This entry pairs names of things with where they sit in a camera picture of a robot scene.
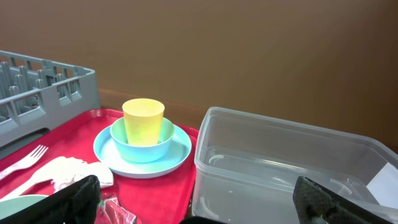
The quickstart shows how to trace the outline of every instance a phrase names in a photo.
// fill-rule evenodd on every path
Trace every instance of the plastic bag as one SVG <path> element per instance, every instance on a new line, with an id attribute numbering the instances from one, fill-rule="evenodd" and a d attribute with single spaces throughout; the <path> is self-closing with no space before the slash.
<path id="1" fill-rule="evenodd" d="M 115 193 L 103 193 L 101 199 L 95 224 L 142 224 L 135 214 L 120 206 Z"/>

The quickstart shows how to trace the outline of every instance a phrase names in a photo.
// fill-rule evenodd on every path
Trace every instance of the gray dish rack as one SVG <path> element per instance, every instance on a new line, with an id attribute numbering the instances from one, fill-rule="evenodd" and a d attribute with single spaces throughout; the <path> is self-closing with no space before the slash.
<path id="1" fill-rule="evenodd" d="M 0 50 L 0 159 L 99 107 L 94 70 Z"/>

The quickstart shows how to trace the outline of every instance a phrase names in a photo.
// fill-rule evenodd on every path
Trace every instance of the plastic cup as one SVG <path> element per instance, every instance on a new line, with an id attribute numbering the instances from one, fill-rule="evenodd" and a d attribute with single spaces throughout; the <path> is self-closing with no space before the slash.
<path id="1" fill-rule="evenodd" d="M 152 99 L 134 99 L 123 104 L 128 143 L 132 146 L 157 144 L 162 128 L 164 105 Z"/>

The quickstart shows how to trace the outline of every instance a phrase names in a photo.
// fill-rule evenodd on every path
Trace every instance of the white plastic fork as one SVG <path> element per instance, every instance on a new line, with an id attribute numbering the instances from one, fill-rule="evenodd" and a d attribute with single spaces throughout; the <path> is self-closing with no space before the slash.
<path id="1" fill-rule="evenodd" d="M 15 170 L 26 169 L 34 165 L 48 150 L 47 146 L 38 145 L 31 153 L 23 157 L 20 161 L 14 163 L 13 165 L 7 167 L 5 170 L 0 172 L 0 180 L 5 178 L 10 173 Z"/>

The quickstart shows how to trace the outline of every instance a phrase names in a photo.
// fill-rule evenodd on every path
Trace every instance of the plastic storage bin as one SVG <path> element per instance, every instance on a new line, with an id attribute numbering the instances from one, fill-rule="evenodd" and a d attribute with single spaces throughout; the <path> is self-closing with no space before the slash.
<path id="1" fill-rule="evenodd" d="M 194 215 L 226 223 L 298 223 L 292 194 L 303 175 L 398 223 L 398 207 L 380 196 L 383 187 L 397 187 L 398 156 L 371 138 L 210 108 L 195 164 Z M 387 194 L 396 197 L 396 189 Z"/>

